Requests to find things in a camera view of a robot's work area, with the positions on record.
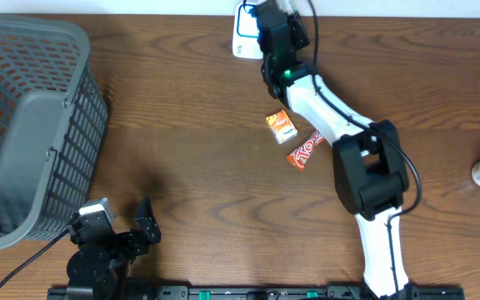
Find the small orange box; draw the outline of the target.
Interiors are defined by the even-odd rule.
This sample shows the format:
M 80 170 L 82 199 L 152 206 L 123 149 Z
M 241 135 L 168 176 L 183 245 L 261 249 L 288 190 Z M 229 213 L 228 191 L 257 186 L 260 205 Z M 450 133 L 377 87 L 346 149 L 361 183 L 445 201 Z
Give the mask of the small orange box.
M 283 144 L 298 135 L 298 130 L 283 109 L 265 118 L 278 144 Z

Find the white green medicine box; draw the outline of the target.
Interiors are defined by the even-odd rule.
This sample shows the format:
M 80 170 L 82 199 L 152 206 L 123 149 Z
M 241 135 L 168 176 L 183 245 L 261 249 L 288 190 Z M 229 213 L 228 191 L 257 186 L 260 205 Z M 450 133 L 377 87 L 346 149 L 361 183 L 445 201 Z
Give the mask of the white green medicine box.
M 295 12 L 290 0 L 277 0 L 277 5 L 279 9 L 287 15 L 291 15 Z

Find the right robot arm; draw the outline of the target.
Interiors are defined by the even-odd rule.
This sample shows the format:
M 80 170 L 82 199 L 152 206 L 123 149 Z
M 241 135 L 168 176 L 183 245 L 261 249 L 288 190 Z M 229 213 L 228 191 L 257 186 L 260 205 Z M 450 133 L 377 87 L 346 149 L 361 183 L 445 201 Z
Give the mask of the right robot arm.
M 299 50 L 319 44 L 308 39 L 298 11 L 285 2 L 261 1 L 250 13 L 269 93 L 332 147 L 337 196 L 359 227 L 364 283 L 375 298 L 401 298 L 409 285 L 399 236 L 400 219 L 410 212 L 403 208 L 403 194 L 418 172 L 401 149 L 397 129 L 353 111 L 325 85 L 315 62 L 298 59 Z

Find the orange chocolate bar wrapper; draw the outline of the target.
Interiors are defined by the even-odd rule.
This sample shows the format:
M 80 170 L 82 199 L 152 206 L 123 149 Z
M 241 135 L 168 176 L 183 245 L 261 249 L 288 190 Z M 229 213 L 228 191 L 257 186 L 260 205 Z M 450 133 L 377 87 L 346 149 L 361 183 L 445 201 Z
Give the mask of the orange chocolate bar wrapper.
M 314 148 L 324 140 L 324 136 L 319 131 L 314 131 L 302 145 L 286 156 L 287 161 L 302 172 L 306 162 L 312 156 Z

